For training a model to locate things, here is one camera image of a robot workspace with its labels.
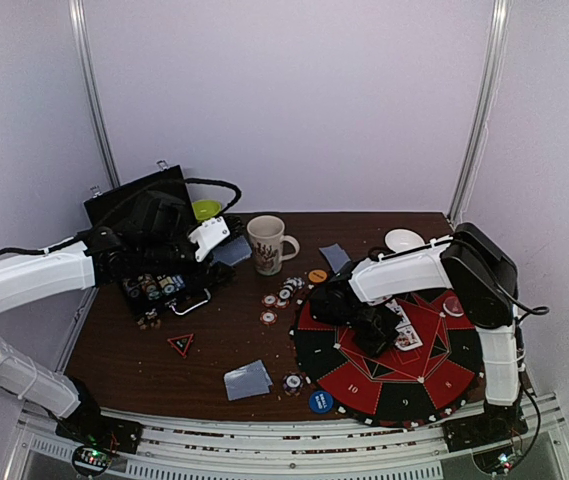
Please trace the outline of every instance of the yellow-green cup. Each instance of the yellow-green cup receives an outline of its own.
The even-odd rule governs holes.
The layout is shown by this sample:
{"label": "yellow-green cup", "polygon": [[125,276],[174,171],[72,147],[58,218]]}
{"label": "yellow-green cup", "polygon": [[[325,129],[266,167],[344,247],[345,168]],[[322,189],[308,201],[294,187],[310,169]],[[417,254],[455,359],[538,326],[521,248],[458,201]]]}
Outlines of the yellow-green cup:
{"label": "yellow-green cup", "polygon": [[222,211],[222,204],[216,200],[198,200],[191,204],[195,212],[195,220],[202,223]]}

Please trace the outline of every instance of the white plate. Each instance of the white plate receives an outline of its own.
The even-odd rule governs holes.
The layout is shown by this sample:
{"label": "white plate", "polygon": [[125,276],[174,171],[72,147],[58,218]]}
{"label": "white plate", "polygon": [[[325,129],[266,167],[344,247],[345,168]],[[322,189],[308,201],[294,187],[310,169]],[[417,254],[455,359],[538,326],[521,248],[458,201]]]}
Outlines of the white plate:
{"label": "white plate", "polygon": [[424,245],[424,239],[412,230],[396,228],[386,234],[384,243],[394,252],[405,252]]}

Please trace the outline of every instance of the white mug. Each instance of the white mug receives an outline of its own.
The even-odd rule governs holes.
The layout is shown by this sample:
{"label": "white mug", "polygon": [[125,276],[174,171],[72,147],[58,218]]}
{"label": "white mug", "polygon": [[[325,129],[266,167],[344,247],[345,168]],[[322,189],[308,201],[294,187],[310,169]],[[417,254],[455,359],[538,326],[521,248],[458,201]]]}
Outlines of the white mug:
{"label": "white mug", "polygon": [[[272,215],[255,217],[248,222],[246,230],[253,248],[257,273],[275,275],[282,269],[282,262],[300,253],[299,242],[290,235],[284,235],[284,222],[280,218]],[[282,255],[284,242],[290,243],[295,251]]]}

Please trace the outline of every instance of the vertical metal rail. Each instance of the vertical metal rail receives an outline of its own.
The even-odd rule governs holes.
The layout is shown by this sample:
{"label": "vertical metal rail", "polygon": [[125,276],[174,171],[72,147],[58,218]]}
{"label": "vertical metal rail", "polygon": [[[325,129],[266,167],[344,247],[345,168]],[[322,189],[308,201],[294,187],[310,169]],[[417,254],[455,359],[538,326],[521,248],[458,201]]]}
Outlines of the vertical metal rail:
{"label": "vertical metal rail", "polygon": [[97,93],[93,61],[91,59],[91,49],[89,47],[88,33],[86,30],[86,19],[84,17],[84,1],[69,0],[69,7],[71,13],[71,25],[73,26],[73,34],[75,35],[75,42],[77,43],[77,53],[80,57],[82,71],[84,73],[84,85],[86,86],[86,93],[88,95],[95,136],[100,148],[102,162],[104,164],[104,169],[106,170],[106,175],[108,176],[108,181],[111,188],[116,188],[119,187],[121,183],[115,166],[115,161],[113,160],[113,153],[111,152],[111,145],[106,133],[106,125],[104,123],[100,98]]}
{"label": "vertical metal rail", "polygon": [[460,172],[455,194],[451,202],[448,218],[453,225],[461,220],[465,203],[473,187],[473,176],[477,169],[484,146],[486,122],[491,104],[496,95],[496,86],[499,80],[504,46],[506,44],[506,24],[511,8],[511,0],[495,0],[493,6],[493,20],[486,49],[486,61],[480,94],[477,100],[475,118],[471,134],[466,147],[464,163]]}

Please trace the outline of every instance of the brown wooden table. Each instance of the brown wooden table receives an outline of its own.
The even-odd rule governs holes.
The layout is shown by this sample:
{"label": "brown wooden table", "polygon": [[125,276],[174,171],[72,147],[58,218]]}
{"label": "brown wooden table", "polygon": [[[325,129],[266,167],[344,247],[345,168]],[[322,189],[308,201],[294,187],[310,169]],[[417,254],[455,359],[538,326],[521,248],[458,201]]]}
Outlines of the brown wooden table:
{"label": "brown wooden table", "polygon": [[[384,234],[393,228],[414,230],[425,239],[451,230],[440,213],[278,215],[286,222],[286,232],[301,244],[300,254],[286,262],[280,274],[262,277],[252,261],[246,261],[238,265],[233,283],[218,290],[208,305],[185,317],[165,314],[159,330],[147,331],[140,331],[131,320],[117,287],[104,287],[66,373],[83,380],[100,405],[118,410],[208,420],[334,419],[310,411],[310,387],[299,397],[282,392],[282,377],[297,371],[288,337],[295,309],[291,305],[278,310],[277,323],[267,327],[259,320],[265,309],[262,297],[274,292],[286,277],[305,277],[314,268],[328,270],[319,247],[337,242],[358,259],[372,246],[383,246]],[[195,338],[188,358],[183,359],[166,339],[188,333]],[[224,374],[258,359],[275,383],[272,393],[229,402]]]}

